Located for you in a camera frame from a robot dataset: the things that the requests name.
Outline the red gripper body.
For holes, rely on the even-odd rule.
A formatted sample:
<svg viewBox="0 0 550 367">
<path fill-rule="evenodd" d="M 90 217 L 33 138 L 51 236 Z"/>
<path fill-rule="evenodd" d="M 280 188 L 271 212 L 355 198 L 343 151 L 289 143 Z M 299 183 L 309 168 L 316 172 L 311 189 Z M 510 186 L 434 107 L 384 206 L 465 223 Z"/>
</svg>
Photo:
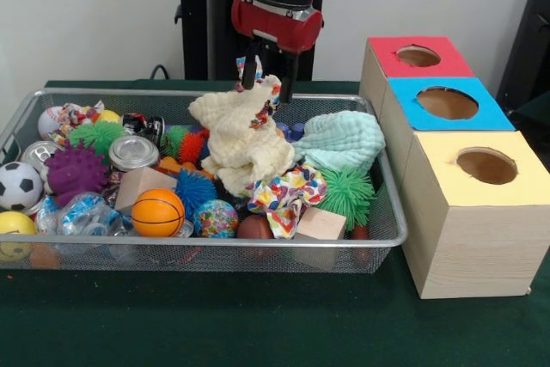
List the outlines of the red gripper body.
<svg viewBox="0 0 550 367">
<path fill-rule="evenodd" d="M 258 0 L 233 0 L 231 20 L 238 33 L 269 40 L 293 54 L 310 50 L 323 27 L 322 13 L 317 9 L 285 9 Z"/>
</svg>

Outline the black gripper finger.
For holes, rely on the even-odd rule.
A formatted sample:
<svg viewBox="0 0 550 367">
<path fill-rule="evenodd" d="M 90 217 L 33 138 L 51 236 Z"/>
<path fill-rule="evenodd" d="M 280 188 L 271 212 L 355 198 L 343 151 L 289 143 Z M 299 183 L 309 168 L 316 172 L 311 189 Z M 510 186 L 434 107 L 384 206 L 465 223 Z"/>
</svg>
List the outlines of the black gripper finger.
<svg viewBox="0 0 550 367">
<path fill-rule="evenodd" d="M 299 57 L 290 52 L 281 53 L 280 75 L 281 89 L 279 100 L 281 103 L 290 103 L 294 84 L 298 72 Z"/>
<path fill-rule="evenodd" d="M 257 71 L 256 55 L 259 47 L 260 42 L 256 39 L 251 39 L 247 47 L 241 76 L 241 85 L 246 90 L 252 89 L 255 84 Z"/>
</svg>

